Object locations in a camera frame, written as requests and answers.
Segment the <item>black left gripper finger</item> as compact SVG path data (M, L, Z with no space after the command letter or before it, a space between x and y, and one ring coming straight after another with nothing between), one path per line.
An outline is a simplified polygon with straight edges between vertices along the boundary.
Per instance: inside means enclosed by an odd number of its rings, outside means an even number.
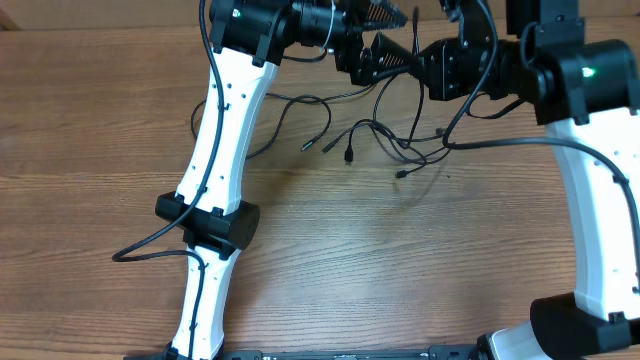
M382 80L418 68L417 58L388 36L379 32L371 45L373 80Z
M408 21L408 17L389 0L360 0L357 19L365 31L400 28Z

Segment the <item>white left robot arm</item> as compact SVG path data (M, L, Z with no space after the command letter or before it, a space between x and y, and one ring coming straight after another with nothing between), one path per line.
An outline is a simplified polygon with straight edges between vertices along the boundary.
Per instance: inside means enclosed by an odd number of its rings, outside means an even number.
M188 278L168 359L217 359L231 274L259 222L243 201L242 175L256 119L284 51L294 43L333 49L355 73L365 31L402 27L388 1L214 1L207 51L216 62L193 155L180 184L162 195L158 216L177 221L187 244Z

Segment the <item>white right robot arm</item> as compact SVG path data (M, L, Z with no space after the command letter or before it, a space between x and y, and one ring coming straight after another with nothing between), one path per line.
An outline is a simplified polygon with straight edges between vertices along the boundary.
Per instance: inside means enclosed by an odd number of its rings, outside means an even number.
M639 73L618 39L589 43L574 1L511 1L508 39L484 1L446 1L453 39L411 68L434 100L480 93L530 103L563 178L576 253L572 292L480 337L475 359L581 359L639 342Z

